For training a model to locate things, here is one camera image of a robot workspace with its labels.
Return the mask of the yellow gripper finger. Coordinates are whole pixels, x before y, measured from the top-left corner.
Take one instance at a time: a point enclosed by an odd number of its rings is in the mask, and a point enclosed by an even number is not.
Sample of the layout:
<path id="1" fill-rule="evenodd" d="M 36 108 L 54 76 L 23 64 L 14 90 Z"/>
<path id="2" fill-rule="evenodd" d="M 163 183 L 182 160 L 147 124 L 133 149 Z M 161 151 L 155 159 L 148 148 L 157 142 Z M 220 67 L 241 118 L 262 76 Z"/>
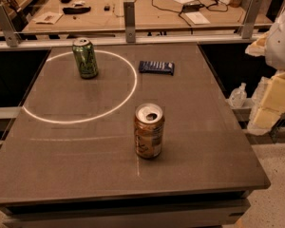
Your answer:
<path id="1" fill-rule="evenodd" d="M 285 71 L 261 80 L 254 95 L 247 130 L 259 136 L 268 133 L 285 113 Z"/>
<path id="2" fill-rule="evenodd" d="M 262 34 L 257 40 L 245 49 L 245 53 L 251 56 L 264 56 L 265 45 L 269 32 Z"/>

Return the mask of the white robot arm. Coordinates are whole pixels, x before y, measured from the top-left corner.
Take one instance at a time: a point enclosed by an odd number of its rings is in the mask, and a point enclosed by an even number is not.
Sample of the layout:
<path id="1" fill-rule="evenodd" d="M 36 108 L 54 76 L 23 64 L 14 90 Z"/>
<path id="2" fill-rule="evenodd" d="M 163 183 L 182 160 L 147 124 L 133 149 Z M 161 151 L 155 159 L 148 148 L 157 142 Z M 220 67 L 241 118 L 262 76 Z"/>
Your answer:
<path id="1" fill-rule="evenodd" d="M 252 96 L 254 103 L 248 122 L 248 132 L 263 135 L 269 132 L 285 113 L 285 10 L 270 29 L 245 49 L 251 56 L 264 56 L 276 73 L 262 77 Z"/>

